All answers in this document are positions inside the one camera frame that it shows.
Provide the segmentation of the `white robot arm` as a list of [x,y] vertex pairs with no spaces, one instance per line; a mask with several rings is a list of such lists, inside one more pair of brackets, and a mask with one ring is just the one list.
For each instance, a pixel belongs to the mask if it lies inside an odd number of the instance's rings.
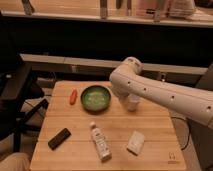
[[135,94],[213,129],[213,92],[140,76],[143,64],[127,57],[109,80],[117,96]]

